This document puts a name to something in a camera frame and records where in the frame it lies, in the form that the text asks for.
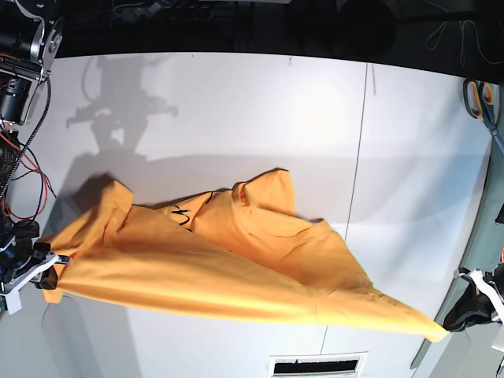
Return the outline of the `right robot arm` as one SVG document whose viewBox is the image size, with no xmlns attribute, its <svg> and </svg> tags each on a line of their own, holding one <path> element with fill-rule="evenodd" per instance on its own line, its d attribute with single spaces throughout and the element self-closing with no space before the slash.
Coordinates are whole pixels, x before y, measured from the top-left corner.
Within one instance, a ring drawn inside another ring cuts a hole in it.
<svg viewBox="0 0 504 378">
<path fill-rule="evenodd" d="M 1 3 L 1 291 L 35 281 L 53 289 L 54 271 L 35 268 L 50 259 L 50 245 L 36 242 L 37 216 L 51 191 L 48 179 L 29 148 L 18 139 L 17 127 L 30 121 L 39 96 L 52 92 L 50 68 L 62 40 L 62 19 L 56 1 L 3 1 Z M 34 213 L 19 217 L 7 204 L 9 185 L 20 165 L 28 162 L 40 178 Z"/>
</svg>

